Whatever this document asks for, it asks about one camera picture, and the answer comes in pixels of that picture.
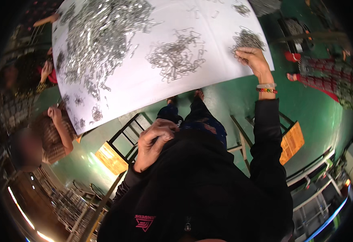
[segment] white paper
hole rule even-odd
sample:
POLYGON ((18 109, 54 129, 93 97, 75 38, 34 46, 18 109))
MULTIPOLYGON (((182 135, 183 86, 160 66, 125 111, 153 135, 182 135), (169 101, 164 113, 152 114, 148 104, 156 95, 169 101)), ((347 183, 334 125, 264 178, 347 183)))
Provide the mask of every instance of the white paper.
MULTIPOLYGON (((80 11, 84 1, 75 1, 76 14, 80 11)), ((65 12, 73 2, 73 0, 64 1, 59 10, 65 12)), ((155 22, 164 22, 152 27, 149 34, 136 32, 131 42, 133 47, 139 45, 135 54, 129 58, 133 50, 131 48, 123 65, 116 68, 114 74, 108 77, 105 85, 110 87, 111 91, 101 90, 99 102, 83 88, 83 80, 81 84, 69 85, 64 82, 64 76, 57 74, 61 95, 67 94, 70 97, 70 102, 67 104, 70 110, 68 113, 77 134, 170 96, 252 75, 251 69, 240 65, 230 49, 235 45, 233 36, 236 36, 235 32, 241 31, 240 26, 261 36, 261 40, 266 45, 264 56, 271 70, 274 70, 270 50, 260 23, 246 0, 242 4, 251 10, 249 17, 243 17, 235 12, 231 6, 241 4, 235 0, 149 0, 148 2, 156 7, 150 18, 155 22), (200 40, 205 41, 204 49, 207 51, 203 59, 206 62, 197 69, 196 73, 190 73, 170 83, 162 81, 161 69, 152 69, 151 64, 145 58, 150 53, 151 45, 158 41, 161 43, 175 42, 175 29, 189 27, 193 27, 193 31, 200 33, 200 40), (76 96, 84 100, 83 104, 76 105, 74 102, 76 96), (97 122, 92 117, 92 109, 95 106, 103 116, 97 122), (75 125, 80 119, 85 120, 84 128, 75 125)), ((69 20, 64 26, 60 26, 58 20, 53 24, 54 65, 56 65, 59 52, 61 50, 66 52, 68 23, 69 20)), ((200 47, 201 45, 198 44, 196 48, 191 49, 194 58, 200 47)))

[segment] black jacket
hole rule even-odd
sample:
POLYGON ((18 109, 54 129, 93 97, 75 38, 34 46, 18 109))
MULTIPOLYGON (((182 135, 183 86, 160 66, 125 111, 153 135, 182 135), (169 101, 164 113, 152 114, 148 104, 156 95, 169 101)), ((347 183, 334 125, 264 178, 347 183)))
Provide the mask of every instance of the black jacket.
POLYGON ((281 241, 292 233, 279 100, 256 102, 250 178, 214 136, 181 130, 145 172, 130 167, 98 233, 104 241, 281 241))

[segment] zipper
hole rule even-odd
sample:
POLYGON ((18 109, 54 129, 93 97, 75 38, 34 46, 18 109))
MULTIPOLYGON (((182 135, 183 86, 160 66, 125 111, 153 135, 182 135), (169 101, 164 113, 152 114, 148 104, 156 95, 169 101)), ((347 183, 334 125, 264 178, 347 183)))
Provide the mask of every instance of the zipper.
POLYGON ((186 225, 184 226, 184 230, 189 232, 191 230, 191 224, 190 224, 191 217, 187 216, 186 219, 186 225))

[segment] wooden board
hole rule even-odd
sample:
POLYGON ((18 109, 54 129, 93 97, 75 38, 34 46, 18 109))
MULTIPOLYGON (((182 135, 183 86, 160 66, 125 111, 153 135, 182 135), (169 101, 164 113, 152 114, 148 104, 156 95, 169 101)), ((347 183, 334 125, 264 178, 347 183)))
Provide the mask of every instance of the wooden board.
POLYGON ((281 147, 283 152, 281 153, 280 163, 284 165, 287 161, 293 157, 296 152, 304 145, 304 138, 302 129, 298 121, 288 130, 288 132, 283 136, 283 141, 281 141, 281 147))
POLYGON ((128 163, 107 142, 95 153, 95 156, 115 175, 128 170, 128 163))

